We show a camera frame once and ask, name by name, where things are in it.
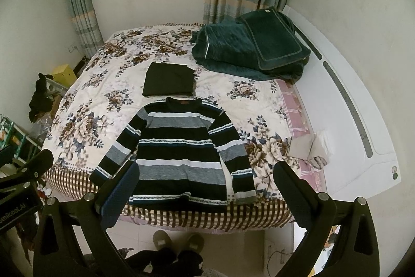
white wall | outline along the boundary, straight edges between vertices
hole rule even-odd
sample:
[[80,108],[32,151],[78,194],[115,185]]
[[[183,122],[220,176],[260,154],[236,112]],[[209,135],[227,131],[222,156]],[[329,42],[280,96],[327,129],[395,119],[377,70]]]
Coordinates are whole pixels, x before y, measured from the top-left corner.
[[204,0],[92,0],[104,40],[116,31],[165,23],[201,23]]
[[391,135],[402,182],[369,199],[381,275],[388,276],[415,236],[415,0],[288,0],[288,5],[348,60]]
[[30,130],[29,102],[38,72],[74,67],[82,55],[66,0],[0,0],[0,114]]

headboard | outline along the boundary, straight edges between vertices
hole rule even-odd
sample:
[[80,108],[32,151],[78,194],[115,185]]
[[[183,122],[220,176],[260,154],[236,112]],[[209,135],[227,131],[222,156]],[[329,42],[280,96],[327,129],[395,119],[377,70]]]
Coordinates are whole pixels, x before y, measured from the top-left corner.
[[324,168],[337,200],[369,198],[400,182],[395,150],[382,116],[356,72],[324,35],[289,6],[283,13],[313,51],[295,84],[314,132],[325,130],[332,156]]

dark green blanket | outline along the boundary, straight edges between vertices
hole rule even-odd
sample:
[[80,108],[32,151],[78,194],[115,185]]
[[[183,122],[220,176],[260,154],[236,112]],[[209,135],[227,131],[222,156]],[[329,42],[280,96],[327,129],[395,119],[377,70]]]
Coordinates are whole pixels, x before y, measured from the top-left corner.
[[235,21],[204,25],[193,33],[193,57],[215,72],[254,80],[298,80],[310,50],[295,37],[291,20],[274,8]]

black clothing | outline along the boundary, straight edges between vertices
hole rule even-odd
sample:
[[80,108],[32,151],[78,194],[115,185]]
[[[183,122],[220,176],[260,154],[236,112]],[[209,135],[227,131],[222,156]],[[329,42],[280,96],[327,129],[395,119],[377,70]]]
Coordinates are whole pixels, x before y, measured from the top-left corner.
[[46,78],[53,79],[50,74],[39,73],[39,79],[36,81],[36,91],[30,100],[29,119],[30,122],[36,122],[38,114],[42,112],[50,112],[53,107],[53,99],[47,94]]
[[226,179],[220,158],[231,174],[236,202],[256,200],[244,141],[226,113],[208,101],[167,97],[144,106],[92,172],[90,181],[102,186],[137,146],[135,161],[140,174],[130,205],[165,211],[226,211]]
[[146,73],[143,95],[186,95],[194,90],[194,70],[186,65],[151,63]]
[[160,277],[194,277],[200,276],[203,271],[199,265],[203,258],[194,251],[182,251],[176,260],[176,254],[170,248],[159,251],[143,250],[126,259],[128,265],[136,272],[142,272],[150,264],[153,267],[149,276]]

gray slipper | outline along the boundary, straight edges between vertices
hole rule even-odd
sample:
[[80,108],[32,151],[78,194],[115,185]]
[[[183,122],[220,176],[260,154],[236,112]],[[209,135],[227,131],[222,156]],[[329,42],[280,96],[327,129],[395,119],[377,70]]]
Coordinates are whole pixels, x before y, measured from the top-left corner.
[[171,238],[164,230],[157,230],[153,234],[153,243],[157,250],[171,248]]
[[183,250],[194,251],[200,254],[205,245],[205,240],[199,234],[191,235]]

